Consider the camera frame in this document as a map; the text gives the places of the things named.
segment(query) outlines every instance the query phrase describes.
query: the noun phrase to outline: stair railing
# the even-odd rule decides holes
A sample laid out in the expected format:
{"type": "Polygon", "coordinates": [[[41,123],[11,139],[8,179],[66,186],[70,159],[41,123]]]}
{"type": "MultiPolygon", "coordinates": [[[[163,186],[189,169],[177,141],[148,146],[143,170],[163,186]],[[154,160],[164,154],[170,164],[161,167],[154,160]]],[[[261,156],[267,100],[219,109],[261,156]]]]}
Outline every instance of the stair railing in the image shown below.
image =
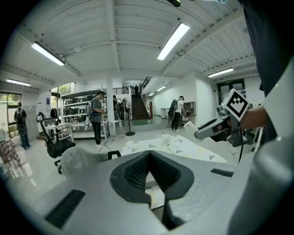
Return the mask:
{"type": "Polygon", "coordinates": [[[152,102],[149,102],[145,96],[145,94],[141,95],[145,108],[148,112],[150,119],[153,118],[153,110],[152,110],[152,102]]]}

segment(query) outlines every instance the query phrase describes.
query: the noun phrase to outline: staircase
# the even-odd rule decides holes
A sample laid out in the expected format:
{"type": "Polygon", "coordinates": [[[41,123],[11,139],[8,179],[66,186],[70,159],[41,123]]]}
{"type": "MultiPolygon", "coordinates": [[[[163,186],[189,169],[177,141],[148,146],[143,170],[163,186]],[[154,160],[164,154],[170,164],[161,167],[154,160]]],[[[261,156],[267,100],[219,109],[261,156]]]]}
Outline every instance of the staircase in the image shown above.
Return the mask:
{"type": "Polygon", "coordinates": [[[132,115],[133,120],[150,119],[143,100],[139,95],[137,99],[135,98],[135,95],[132,95],[132,115]]]}

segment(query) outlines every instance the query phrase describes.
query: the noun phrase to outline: black office chair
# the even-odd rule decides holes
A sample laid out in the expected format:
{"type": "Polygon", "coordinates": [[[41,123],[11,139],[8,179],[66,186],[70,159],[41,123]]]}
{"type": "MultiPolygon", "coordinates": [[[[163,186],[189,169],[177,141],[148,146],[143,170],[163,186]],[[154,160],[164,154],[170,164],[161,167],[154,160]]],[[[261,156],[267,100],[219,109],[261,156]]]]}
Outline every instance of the black office chair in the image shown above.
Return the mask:
{"type": "MultiPolygon", "coordinates": [[[[46,130],[45,130],[45,127],[43,125],[43,121],[44,121],[45,117],[44,117],[44,114],[39,112],[39,114],[37,115],[37,122],[40,123],[41,125],[41,128],[46,136],[46,138],[44,138],[44,140],[46,141],[46,146],[47,146],[47,152],[49,154],[50,157],[52,158],[57,158],[57,157],[60,157],[64,151],[66,151],[67,149],[71,148],[71,147],[75,147],[75,143],[69,141],[69,140],[60,140],[58,141],[58,135],[60,133],[56,133],[56,134],[53,134],[52,137],[50,137],[46,130]]],[[[57,164],[60,162],[60,160],[58,161],[55,161],[54,162],[54,165],[57,166],[57,164]]],[[[58,168],[58,173],[59,174],[62,174],[61,172],[61,166],[59,166],[58,168]]]]}

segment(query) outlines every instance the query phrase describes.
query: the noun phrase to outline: ceiling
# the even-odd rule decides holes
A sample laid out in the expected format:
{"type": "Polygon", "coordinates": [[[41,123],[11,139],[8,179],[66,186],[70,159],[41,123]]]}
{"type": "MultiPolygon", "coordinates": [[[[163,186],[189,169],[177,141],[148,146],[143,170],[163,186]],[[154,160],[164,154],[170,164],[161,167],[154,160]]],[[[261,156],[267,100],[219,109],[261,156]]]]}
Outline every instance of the ceiling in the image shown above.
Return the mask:
{"type": "Polygon", "coordinates": [[[182,0],[180,8],[166,0],[44,0],[11,36],[0,80],[7,77],[4,71],[21,76],[33,88],[48,90],[89,75],[97,78],[105,71],[165,79],[181,78],[192,70],[207,76],[228,67],[234,72],[214,77],[216,82],[258,75],[237,0],[182,0]],[[180,22],[190,30],[163,61],[157,60],[160,47],[180,22]],[[31,48],[35,41],[63,59],[65,66],[31,48]]]}

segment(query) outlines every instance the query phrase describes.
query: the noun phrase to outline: linear light fixture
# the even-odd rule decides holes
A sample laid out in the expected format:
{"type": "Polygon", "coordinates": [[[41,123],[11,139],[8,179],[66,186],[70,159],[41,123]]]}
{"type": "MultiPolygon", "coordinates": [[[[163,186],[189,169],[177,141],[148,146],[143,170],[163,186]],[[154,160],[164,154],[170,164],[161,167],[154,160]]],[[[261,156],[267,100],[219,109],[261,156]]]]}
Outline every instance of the linear light fixture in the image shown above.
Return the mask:
{"type": "Polygon", "coordinates": [[[184,36],[184,34],[189,30],[189,26],[180,23],[178,28],[175,30],[169,41],[166,43],[162,51],[160,52],[157,59],[164,60],[165,57],[169,54],[169,52],[174,48],[178,41],[184,36]]]}
{"type": "Polygon", "coordinates": [[[164,87],[166,87],[166,86],[162,86],[162,87],[160,87],[159,89],[157,89],[157,91],[162,90],[164,87]]]}
{"type": "Polygon", "coordinates": [[[55,55],[53,55],[51,52],[49,52],[47,49],[45,49],[40,43],[35,42],[32,47],[37,50],[38,52],[40,52],[42,55],[46,56],[47,58],[49,58],[50,60],[52,60],[53,62],[55,62],[56,64],[63,66],[64,62],[60,59],[58,59],[55,55]]]}
{"type": "Polygon", "coordinates": [[[217,72],[217,73],[212,73],[211,75],[208,75],[208,77],[211,78],[211,77],[214,77],[214,76],[217,76],[217,75],[220,75],[220,74],[223,74],[223,73],[228,73],[228,72],[231,72],[231,71],[234,71],[233,68],[228,68],[226,70],[223,70],[223,71],[220,71],[220,72],[217,72]]]}
{"type": "Polygon", "coordinates": [[[20,81],[12,80],[12,79],[7,79],[7,82],[8,82],[8,83],[18,84],[18,85],[31,86],[30,83],[24,83],[24,82],[20,82],[20,81]]]}

